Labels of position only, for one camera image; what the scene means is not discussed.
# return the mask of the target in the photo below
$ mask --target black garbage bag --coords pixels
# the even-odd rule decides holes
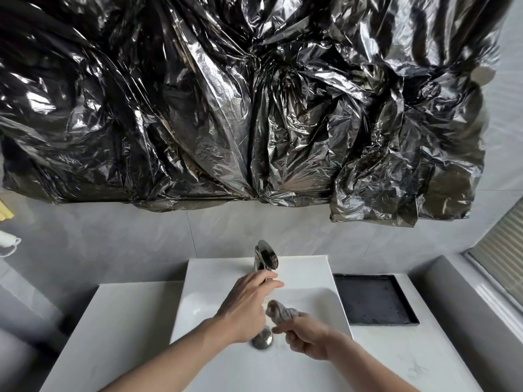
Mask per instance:
[[[511,0],[0,0],[4,187],[468,217]]]

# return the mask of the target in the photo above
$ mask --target gray towel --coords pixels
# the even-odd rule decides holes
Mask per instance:
[[[287,308],[276,300],[269,301],[265,314],[271,318],[274,324],[280,324],[300,316],[300,313],[297,310],[294,308]]]

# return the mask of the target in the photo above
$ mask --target gray tile wall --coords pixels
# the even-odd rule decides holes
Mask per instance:
[[[334,272],[407,272],[474,245],[523,195],[523,0],[501,36],[501,63],[484,88],[491,115],[486,167],[471,218],[415,228],[330,223],[329,207],[228,203],[155,214],[119,203],[50,205],[15,193],[1,229],[23,239],[7,262],[63,310],[99,283],[183,277],[193,257],[252,256],[258,239],[278,254],[327,254]]]

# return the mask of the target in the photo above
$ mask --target sink basin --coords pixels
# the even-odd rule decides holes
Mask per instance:
[[[352,336],[326,256],[278,257],[278,279],[285,287],[274,298],[307,312]],[[234,282],[252,271],[253,258],[190,260],[171,342],[213,316]],[[267,324],[273,326],[267,317]],[[292,352],[284,335],[258,351],[250,344],[233,344],[203,368],[187,392],[219,390],[346,392],[348,386],[329,362]]]

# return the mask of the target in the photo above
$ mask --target window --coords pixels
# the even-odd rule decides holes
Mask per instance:
[[[523,198],[469,254],[502,293],[523,310]]]

